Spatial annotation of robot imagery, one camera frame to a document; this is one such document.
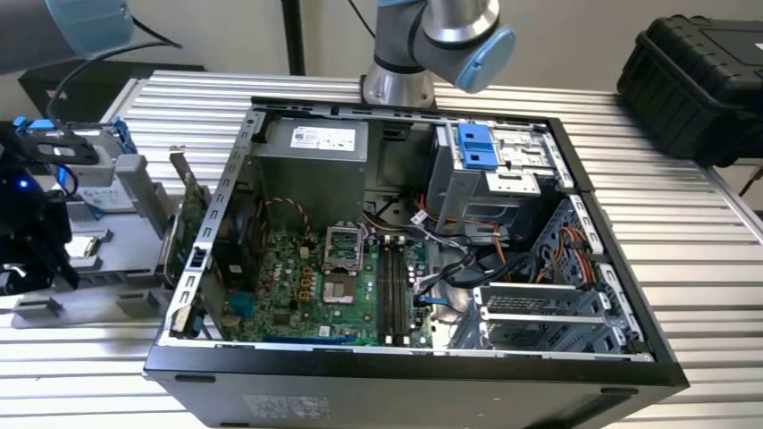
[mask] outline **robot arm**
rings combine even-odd
[[[364,101],[428,107],[433,72],[464,92],[481,91],[513,52],[499,0],[377,0],[376,50]]]
[[[93,58],[132,40],[125,0],[0,0],[0,74]]]

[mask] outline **power supply label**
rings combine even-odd
[[[291,147],[352,152],[355,151],[355,130],[296,127],[291,137]]]

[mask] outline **metal slatted surface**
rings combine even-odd
[[[196,176],[213,186],[253,95],[355,102],[357,84],[163,71],[123,92],[111,113],[128,121],[152,178],[171,193],[181,184],[168,147],[185,146]],[[566,125],[692,384],[610,429],[763,427],[762,233],[719,179],[651,149],[612,94],[491,88],[468,96],[439,86],[437,102]],[[203,427],[140,377],[153,321],[24,332],[8,324],[0,315],[0,427]]]

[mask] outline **black hard case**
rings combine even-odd
[[[763,156],[763,21],[659,18],[618,90],[658,148],[700,165]]]

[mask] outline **sticker label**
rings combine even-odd
[[[108,213],[133,212],[135,206],[129,200],[128,192],[121,182],[115,178],[109,187],[81,187],[77,195],[83,201]]]
[[[325,396],[243,395],[253,414],[260,418],[329,418]]]
[[[344,128],[296,127],[291,147],[317,150],[355,150],[355,130]]]
[[[427,212],[419,210],[419,213],[416,213],[416,215],[409,218],[409,221],[413,223],[413,225],[419,225],[421,222],[424,222],[424,219],[427,219],[427,217],[428,217]]]

